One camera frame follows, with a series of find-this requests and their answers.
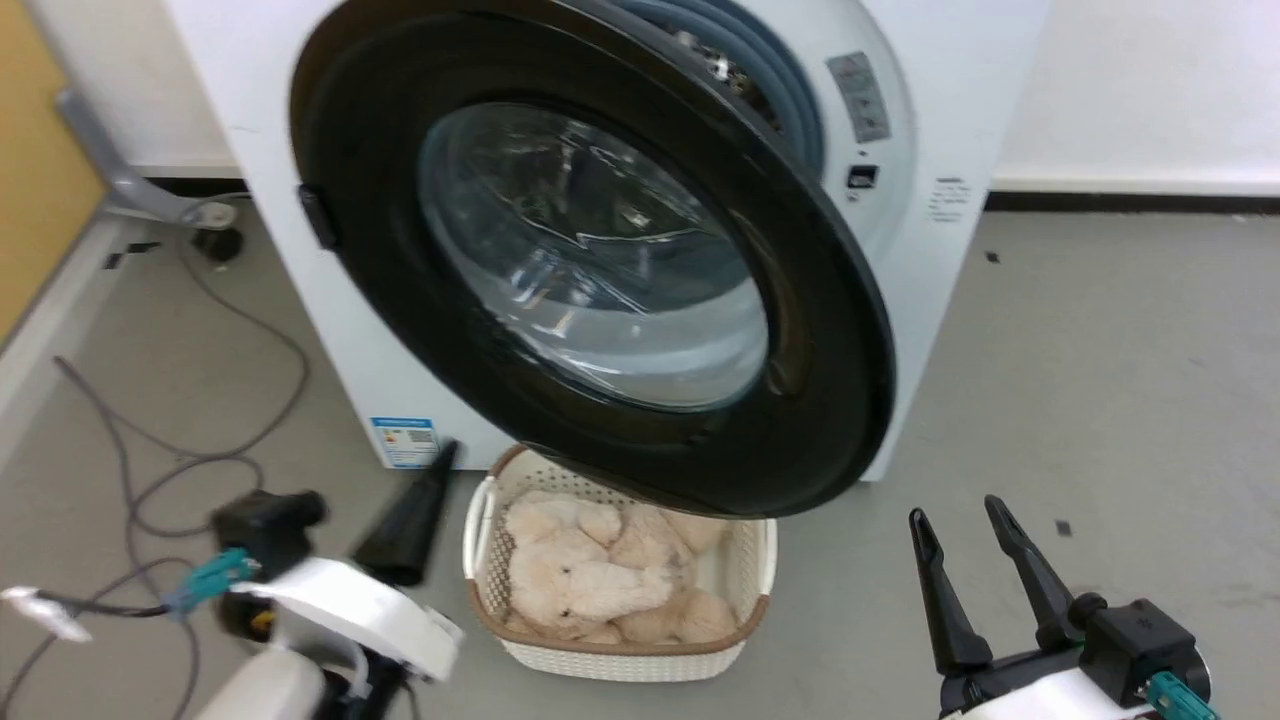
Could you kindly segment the white front-load washing machine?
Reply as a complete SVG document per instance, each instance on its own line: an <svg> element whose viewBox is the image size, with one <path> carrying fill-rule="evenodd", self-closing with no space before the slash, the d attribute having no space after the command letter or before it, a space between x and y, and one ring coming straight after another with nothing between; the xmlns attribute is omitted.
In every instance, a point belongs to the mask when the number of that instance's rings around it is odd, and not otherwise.
<svg viewBox="0 0 1280 720"><path fill-rule="evenodd" d="M285 154L285 76L323 20L356 0L161 0L265 227L356 413L416 416L497 460L509 437L398 348L355 283L325 260ZM817 177L887 293L897 357L887 436L861 480L882 480L987 200L998 151L1053 0L739 0L788 46L819 105ZM859 143L826 61L865 53L892 137Z"/></svg>

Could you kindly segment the teal connector on gripper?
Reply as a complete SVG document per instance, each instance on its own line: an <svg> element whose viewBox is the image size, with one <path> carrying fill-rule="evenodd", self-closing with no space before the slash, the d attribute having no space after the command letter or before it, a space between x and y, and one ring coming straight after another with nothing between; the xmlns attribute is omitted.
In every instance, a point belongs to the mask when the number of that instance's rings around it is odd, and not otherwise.
<svg viewBox="0 0 1280 720"><path fill-rule="evenodd" d="M233 585L251 580L259 569L259 562L244 548L223 550L192 570L164 600L166 611L172 616L183 618L201 603L225 594Z"/></svg>
<svg viewBox="0 0 1280 720"><path fill-rule="evenodd" d="M1156 673L1147 682L1146 694L1162 720L1222 720L1220 714L1170 671Z"/></svg>

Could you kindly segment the black round glass washer door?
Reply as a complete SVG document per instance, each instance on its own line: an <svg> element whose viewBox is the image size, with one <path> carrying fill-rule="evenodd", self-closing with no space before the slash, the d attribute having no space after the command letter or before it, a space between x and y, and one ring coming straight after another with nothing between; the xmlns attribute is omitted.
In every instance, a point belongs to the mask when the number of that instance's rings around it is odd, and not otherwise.
<svg viewBox="0 0 1280 720"><path fill-rule="evenodd" d="M339 0L285 110L311 249L525 448L785 518L888 437L887 297L818 177L604 0Z"/></svg>

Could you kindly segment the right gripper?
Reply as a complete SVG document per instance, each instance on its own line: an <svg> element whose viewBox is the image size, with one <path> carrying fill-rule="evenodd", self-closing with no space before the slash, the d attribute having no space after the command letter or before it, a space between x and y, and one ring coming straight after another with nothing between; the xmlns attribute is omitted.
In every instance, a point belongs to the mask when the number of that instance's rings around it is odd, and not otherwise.
<svg viewBox="0 0 1280 720"><path fill-rule="evenodd" d="M1079 646L1074 601L1066 584L996 495L984 509L1004 553L1010 557L1037 623L1042 651ZM923 509L908 523L940 688L938 720L1161 720L1147 703L1123 707L1079 667L1079 650L1025 652L993 662L992 650L975 633L945 569L945 550Z"/></svg>

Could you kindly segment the blue white energy label sticker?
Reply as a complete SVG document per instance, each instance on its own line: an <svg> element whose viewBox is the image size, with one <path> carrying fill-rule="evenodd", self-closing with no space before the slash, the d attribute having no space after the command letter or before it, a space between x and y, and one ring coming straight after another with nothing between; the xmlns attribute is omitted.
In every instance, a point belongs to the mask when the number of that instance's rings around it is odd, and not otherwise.
<svg viewBox="0 0 1280 720"><path fill-rule="evenodd" d="M385 468L425 468L439 452L436 432L428 418L371 416L369 427Z"/></svg>

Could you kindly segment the teal connector on left gripper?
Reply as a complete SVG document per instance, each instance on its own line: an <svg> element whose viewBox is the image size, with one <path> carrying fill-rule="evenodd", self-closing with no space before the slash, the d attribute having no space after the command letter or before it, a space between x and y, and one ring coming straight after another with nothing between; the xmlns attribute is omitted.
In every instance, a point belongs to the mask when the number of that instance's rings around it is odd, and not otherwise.
<svg viewBox="0 0 1280 720"><path fill-rule="evenodd" d="M259 562L244 548L223 550L192 570L164 600L166 611L172 616L183 618L201 603L225 594L233 585L251 580L259 569Z"/></svg>

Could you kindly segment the yellow wooden panel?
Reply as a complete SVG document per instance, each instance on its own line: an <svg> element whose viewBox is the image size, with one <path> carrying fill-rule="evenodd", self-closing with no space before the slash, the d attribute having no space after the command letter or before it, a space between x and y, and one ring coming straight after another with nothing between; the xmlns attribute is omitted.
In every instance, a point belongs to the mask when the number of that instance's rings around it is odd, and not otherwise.
<svg viewBox="0 0 1280 720"><path fill-rule="evenodd" d="M67 85L23 0L0 0L0 350L104 195L55 108Z"/></svg>

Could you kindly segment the teal connector on right gripper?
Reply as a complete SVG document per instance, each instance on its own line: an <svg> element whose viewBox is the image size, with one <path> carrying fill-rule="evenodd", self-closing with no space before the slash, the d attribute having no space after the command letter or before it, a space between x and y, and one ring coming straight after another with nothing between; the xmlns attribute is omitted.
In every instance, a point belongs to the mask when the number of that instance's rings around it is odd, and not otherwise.
<svg viewBox="0 0 1280 720"><path fill-rule="evenodd" d="M1156 673L1147 682L1146 694L1162 720L1222 720L1220 714L1170 671Z"/></svg>

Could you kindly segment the grey rectangular warning sticker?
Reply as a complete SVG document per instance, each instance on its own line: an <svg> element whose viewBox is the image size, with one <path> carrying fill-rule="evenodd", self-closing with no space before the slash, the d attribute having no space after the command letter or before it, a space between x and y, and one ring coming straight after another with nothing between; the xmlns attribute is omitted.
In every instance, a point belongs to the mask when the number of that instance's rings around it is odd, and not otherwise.
<svg viewBox="0 0 1280 720"><path fill-rule="evenodd" d="M852 132L859 143L892 137L888 108L870 58L861 51L832 56L826 61L838 87Z"/></svg>

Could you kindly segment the grey rubber drum gasket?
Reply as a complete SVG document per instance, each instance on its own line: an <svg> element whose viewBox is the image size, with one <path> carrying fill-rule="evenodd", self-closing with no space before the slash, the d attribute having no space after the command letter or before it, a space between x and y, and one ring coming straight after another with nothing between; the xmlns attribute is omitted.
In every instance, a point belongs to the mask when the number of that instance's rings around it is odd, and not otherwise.
<svg viewBox="0 0 1280 720"><path fill-rule="evenodd" d="M820 174L824 136L817 96L788 46L739 0L612 0L664 31Z"/></svg>

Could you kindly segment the white woven plastic laundry basket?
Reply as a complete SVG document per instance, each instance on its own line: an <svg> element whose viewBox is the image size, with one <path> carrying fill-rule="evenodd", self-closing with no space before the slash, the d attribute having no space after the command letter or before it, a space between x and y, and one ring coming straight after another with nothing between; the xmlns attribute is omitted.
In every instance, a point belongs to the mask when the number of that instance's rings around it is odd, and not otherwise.
<svg viewBox="0 0 1280 720"><path fill-rule="evenodd" d="M698 584L732 607L737 630L700 644L594 644L552 641L506 626L513 542L504 529L508 506L529 491L573 495L621 509L644 503L576 475L525 447L499 457L476 488L463 525L463 574L477 619L526 667L603 682L680 683L710 679L727 670L769 603L777 565L772 520L727 521L723 539L701 557Z"/></svg>

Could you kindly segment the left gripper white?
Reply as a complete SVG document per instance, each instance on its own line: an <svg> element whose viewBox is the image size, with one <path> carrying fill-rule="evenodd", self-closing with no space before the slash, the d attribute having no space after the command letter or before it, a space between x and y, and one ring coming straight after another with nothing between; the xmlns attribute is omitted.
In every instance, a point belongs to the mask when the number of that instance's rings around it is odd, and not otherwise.
<svg viewBox="0 0 1280 720"><path fill-rule="evenodd" d="M332 559L307 559L271 582L230 588L270 605L269 648L348 671L353 685L378 684L383 665L393 684L399 676L451 679L465 633L397 588L426 579L460 455L461 442L448 439L385 506L351 553L362 571Z"/></svg>

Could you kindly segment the cream plush teddy bear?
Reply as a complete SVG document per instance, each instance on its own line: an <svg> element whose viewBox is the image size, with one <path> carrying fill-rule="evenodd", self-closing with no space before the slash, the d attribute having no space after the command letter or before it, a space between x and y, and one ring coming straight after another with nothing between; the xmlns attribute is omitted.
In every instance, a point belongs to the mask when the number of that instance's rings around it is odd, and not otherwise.
<svg viewBox="0 0 1280 720"><path fill-rule="evenodd" d="M730 603L698 584L728 524L529 491L508 506L506 626L552 641L700 644L733 634Z"/></svg>

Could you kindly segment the black round floor fitting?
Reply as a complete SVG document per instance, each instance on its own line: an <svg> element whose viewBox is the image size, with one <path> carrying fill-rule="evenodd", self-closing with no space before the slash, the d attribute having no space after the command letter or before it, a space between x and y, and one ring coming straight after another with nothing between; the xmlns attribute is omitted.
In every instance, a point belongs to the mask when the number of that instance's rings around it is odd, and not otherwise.
<svg viewBox="0 0 1280 720"><path fill-rule="evenodd" d="M191 245L211 266L223 268L243 252L244 237L236 228L198 229Z"/></svg>

